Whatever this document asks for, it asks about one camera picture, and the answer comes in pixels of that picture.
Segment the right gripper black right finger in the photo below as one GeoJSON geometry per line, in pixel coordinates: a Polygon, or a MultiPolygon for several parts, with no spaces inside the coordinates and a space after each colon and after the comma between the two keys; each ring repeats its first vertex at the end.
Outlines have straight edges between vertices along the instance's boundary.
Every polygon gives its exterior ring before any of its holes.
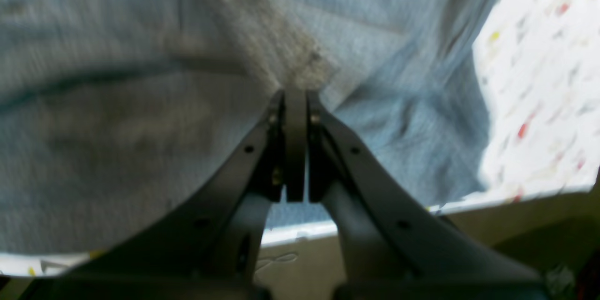
{"type": "Polygon", "coordinates": [[[542,286],[424,210],[313,91],[285,93],[285,187],[336,223],[348,286],[542,286]]]}

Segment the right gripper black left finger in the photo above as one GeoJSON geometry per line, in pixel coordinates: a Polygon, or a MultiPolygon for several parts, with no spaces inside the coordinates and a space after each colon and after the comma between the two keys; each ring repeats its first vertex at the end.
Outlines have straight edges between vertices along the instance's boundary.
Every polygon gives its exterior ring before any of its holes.
{"type": "Polygon", "coordinates": [[[253,286],[270,204],[281,197],[285,95],[206,184],[169,215],[61,278],[62,286],[253,286]]]}

